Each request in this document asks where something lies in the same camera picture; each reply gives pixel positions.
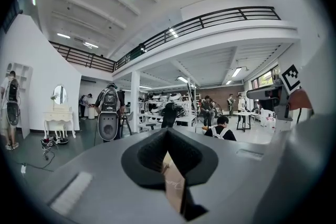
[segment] mirror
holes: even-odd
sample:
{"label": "mirror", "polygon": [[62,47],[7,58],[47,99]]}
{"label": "mirror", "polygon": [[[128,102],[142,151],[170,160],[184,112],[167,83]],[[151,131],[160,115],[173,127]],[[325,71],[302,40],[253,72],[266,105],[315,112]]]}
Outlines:
{"label": "mirror", "polygon": [[51,99],[54,100],[56,104],[63,104],[66,102],[68,96],[67,96],[67,91],[62,85],[56,86],[54,89],[54,93],[51,96]]}

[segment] white table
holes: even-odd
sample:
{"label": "white table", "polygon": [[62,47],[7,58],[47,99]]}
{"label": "white table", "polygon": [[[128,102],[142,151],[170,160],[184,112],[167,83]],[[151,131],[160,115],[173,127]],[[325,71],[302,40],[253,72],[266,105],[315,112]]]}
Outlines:
{"label": "white table", "polygon": [[255,113],[255,112],[238,112],[238,113],[235,113],[234,115],[237,115],[237,116],[248,116],[248,125],[249,127],[246,128],[246,121],[245,119],[243,118],[243,125],[242,125],[242,128],[238,128],[239,126],[239,120],[237,122],[237,130],[243,130],[245,132],[245,130],[251,130],[251,116],[257,116],[258,114]]}
{"label": "white table", "polygon": [[[149,118],[156,118],[156,119],[163,119],[163,116],[158,116],[158,115],[152,115],[152,114],[138,114],[139,117],[149,117]],[[180,122],[187,122],[188,126],[192,126],[192,122],[195,118],[195,115],[190,115],[190,116],[184,116],[180,118],[176,118],[175,121],[180,121]]]}
{"label": "white table", "polygon": [[72,117],[71,111],[49,111],[44,112],[44,139],[47,138],[47,135],[49,135],[49,121],[65,121],[65,122],[71,122],[72,127],[72,135],[74,138],[76,138],[75,135],[75,128],[74,128],[74,121]]}

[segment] person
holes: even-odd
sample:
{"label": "person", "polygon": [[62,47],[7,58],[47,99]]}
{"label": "person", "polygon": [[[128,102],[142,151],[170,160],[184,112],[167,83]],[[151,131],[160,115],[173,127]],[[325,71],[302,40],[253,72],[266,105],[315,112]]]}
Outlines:
{"label": "person", "polygon": [[[6,77],[4,79],[4,81],[1,84],[1,114],[2,114],[2,119],[1,119],[1,129],[4,132],[4,135],[6,137],[6,146],[5,148],[7,150],[14,150],[17,147],[19,147],[19,143],[15,142],[15,130],[16,130],[16,126],[13,126],[10,124],[8,117],[7,117],[7,100],[6,100],[6,96],[7,96],[7,90],[9,87],[10,82],[15,79],[16,74],[15,71],[11,71],[9,73],[9,76]],[[16,91],[16,102],[18,100],[18,96],[19,95],[19,91]]]}
{"label": "person", "polygon": [[227,129],[229,119],[227,116],[220,116],[217,119],[217,126],[206,131],[204,135],[213,137],[214,134],[219,134],[225,140],[237,141],[233,132]]}
{"label": "person", "polygon": [[[95,107],[95,110],[98,114],[100,114],[100,110],[99,110],[99,105],[100,105],[100,102],[102,100],[102,98],[104,97],[104,93],[106,91],[106,89],[108,88],[114,88],[114,89],[117,89],[118,87],[114,84],[114,82],[112,83],[109,83],[106,88],[104,90],[102,90],[100,92],[100,94],[98,95],[98,98],[94,104],[94,107]],[[124,98],[122,96],[122,93],[120,91],[117,92],[117,95],[118,95],[118,99],[119,99],[119,102],[120,102],[120,108],[119,110],[117,111],[117,115],[118,115],[118,130],[117,130],[117,135],[115,136],[114,140],[118,140],[120,139],[120,124],[121,124],[121,116],[123,115],[123,113],[125,112],[125,102],[124,102]]]}
{"label": "person", "polygon": [[227,106],[228,106],[228,110],[229,110],[229,118],[232,118],[233,116],[233,104],[234,104],[235,100],[233,99],[233,94],[230,93],[229,94],[229,98],[227,99]]}
{"label": "person", "polygon": [[[239,103],[238,103],[238,113],[245,111],[245,99],[241,94],[238,95]],[[241,116],[238,115],[238,122],[240,122]]]}
{"label": "person", "polygon": [[204,117],[204,126],[211,126],[211,121],[215,117],[213,106],[210,102],[210,97],[207,95],[204,102],[201,104],[201,114]]}
{"label": "person", "polygon": [[92,99],[92,94],[89,93],[88,95],[83,95],[79,99],[79,105],[80,105],[80,114],[82,119],[84,119],[84,114],[85,114],[85,107],[90,107],[91,103],[89,102],[89,98]]}

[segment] window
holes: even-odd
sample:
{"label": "window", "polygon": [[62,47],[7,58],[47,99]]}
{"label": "window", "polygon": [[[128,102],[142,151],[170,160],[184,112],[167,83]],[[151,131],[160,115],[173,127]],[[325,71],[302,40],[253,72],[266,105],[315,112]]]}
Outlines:
{"label": "window", "polygon": [[267,73],[263,74],[258,78],[259,87],[268,86],[273,84],[273,78],[271,71],[268,71]]}
{"label": "window", "polygon": [[264,87],[268,85],[272,85],[274,83],[273,78],[274,75],[280,75],[280,67],[276,66],[266,72],[265,74],[261,75],[260,77],[256,78],[252,81],[252,89],[258,89],[259,87]]}

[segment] white wall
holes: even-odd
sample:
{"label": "white wall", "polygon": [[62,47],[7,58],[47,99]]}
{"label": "white wall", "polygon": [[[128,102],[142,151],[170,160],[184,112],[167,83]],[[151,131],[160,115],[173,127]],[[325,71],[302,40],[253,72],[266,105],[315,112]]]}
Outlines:
{"label": "white wall", "polygon": [[263,0],[204,0],[181,8],[183,20],[215,12],[220,9],[244,7],[244,6],[267,6]]}
{"label": "white wall", "polygon": [[53,48],[30,16],[18,15],[7,34],[0,37],[0,81],[5,78],[9,62],[33,68],[28,100],[30,129],[44,129],[43,112],[52,105],[50,96],[54,88],[62,84],[74,113],[75,130],[79,130],[77,107],[81,74]]}
{"label": "white wall", "polygon": [[294,22],[298,27],[302,52],[294,59],[296,65],[305,65],[321,46],[327,34],[326,22],[322,19],[321,6],[311,0],[263,0],[275,7],[282,20]]}

